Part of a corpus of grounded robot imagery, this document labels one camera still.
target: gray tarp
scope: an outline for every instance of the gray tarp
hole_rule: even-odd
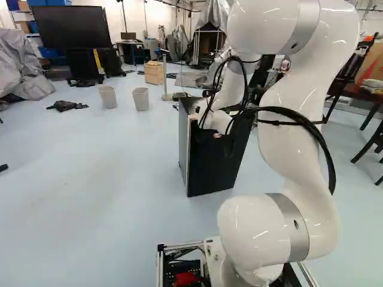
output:
[[[55,89],[22,30],[0,29],[0,98],[15,94],[40,100]]]
[[[227,18],[234,0],[206,0],[196,25],[196,30],[204,27],[208,22],[227,32]]]

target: black cloth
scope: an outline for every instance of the black cloth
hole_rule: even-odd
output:
[[[59,112],[66,112],[70,109],[86,109],[89,108],[88,105],[84,105],[82,103],[72,103],[66,102],[64,100],[58,100],[54,103],[53,106],[49,106],[47,109],[56,109]]]

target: black pedestal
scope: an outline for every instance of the black pedestal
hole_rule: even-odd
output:
[[[67,50],[66,59],[72,74],[72,78],[67,79],[70,86],[89,87],[104,82],[104,75],[98,72],[93,49]]]
[[[180,99],[180,168],[187,196],[200,196],[234,187],[254,119],[238,121],[234,137],[217,138],[195,120],[199,99]]]

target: red component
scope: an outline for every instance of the red component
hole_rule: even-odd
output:
[[[187,286],[192,283],[199,282],[197,276],[192,272],[180,273],[175,275],[175,285],[174,286]]]

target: black monitor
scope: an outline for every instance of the black monitor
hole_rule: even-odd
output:
[[[32,6],[45,48],[110,48],[104,9],[100,6]]]

